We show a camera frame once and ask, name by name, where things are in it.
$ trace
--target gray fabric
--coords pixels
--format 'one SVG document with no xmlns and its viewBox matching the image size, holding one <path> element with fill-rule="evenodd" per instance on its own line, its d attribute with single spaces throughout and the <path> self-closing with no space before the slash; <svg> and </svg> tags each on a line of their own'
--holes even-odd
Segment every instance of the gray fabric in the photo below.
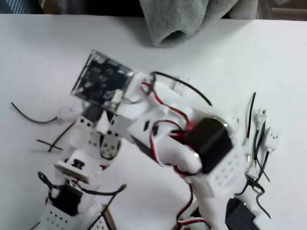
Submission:
<svg viewBox="0 0 307 230">
<path fill-rule="evenodd" d="M 173 46 L 228 13 L 255 19 L 258 0 L 140 0 L 155 46 Z"/>
</svg>

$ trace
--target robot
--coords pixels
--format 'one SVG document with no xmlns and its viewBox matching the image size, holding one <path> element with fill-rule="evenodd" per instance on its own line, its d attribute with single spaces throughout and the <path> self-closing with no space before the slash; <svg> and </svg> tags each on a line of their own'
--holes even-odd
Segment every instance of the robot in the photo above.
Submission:
<svg viewBox="0 0 307 230">
<path fill-rule="evenodd" d="M 157 81 L 157 75 L 176 80 L 174 89 Z M 95 180 L 116 157 L 122 138 L 159 165 L 174 167 L 189 184 L 201 217 L 182 219 L 192 202 L 191 194 L 177 215 L 178 229 L 229 229 L 225 223 L 228 200 L 247 181 L 245 152 L 237 140 L 238 124 L 212 107 L 196 89 L 206 103 L 193 108 L 183 93 L 187 88 L 182 86 L 190 87 L 163 73 L 147 76 L 93 50 L 71 91 L 87 102 L 87 107 L 72 128 L 61 159 L 54 164 L 55 182 L 38 173 L 49 193 L 37 229 L 96 229 L 106 207 L 95 203 L 94 196 L 113 199 L 126 187 L 98 192 L 100 184 Z M 104 113 L 109 119 L 105 134 Z"/>
</svg>

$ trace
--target white tabletop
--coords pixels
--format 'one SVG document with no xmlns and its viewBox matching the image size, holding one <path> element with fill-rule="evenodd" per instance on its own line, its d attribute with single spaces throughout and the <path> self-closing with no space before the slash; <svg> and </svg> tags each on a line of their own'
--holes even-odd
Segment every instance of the white tabletop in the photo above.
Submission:
<svg viewBox="0 0 307 230">
<path fill-rule="evenodd" d="M 15 102 L 36 119 L 52 118 L 93 48 L 125 65 L 188 76 L 213 105 L 235 113 L 244 135 L 246 107 L 266 107 L 268 126 L 283 132 L 266 169 L 271 178 L 261 198 L 280 229 L 306 225 L 307 23 L 219 20 L 173 48 L 153 48 L 141 19 L 0 15 L 0 223 L 26 230 L 42 212 L 60 152 L 47 153 L 37 138 L 52 142 L 68 124 L 39 126 L 10 106 Z M 171 169 L 160 168 L 136 147 L 124 144 L 103 175 L 105 190 L 127 183 L 111 205 L 119 230 L 166 230 L 188 199 L 188 187 Z"/>
</svg>

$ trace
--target perforated plastic plate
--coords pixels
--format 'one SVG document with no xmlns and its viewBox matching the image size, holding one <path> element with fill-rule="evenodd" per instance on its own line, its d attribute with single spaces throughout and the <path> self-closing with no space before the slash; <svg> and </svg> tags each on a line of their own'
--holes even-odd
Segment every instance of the perforated plastic plate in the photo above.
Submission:
<svg viewBox="0 0 307 230">
<path fill-rule="evenodd" d="M 39 222 L 38 230 L 72 230 L 76 224 L 74 217 L 51 204 L 46 205 Z"/>
</svg>

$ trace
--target circuit board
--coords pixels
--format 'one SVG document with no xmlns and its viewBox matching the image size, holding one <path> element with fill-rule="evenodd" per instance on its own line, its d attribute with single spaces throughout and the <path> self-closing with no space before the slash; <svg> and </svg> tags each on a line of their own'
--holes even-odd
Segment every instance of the circuit board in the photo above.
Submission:
<svg viewBox="0 0 307 230">
<path fill-rule="evenodd" d="M 93 50 L 71 94 L 115 112 L 135 72 Z"/>
</svg>

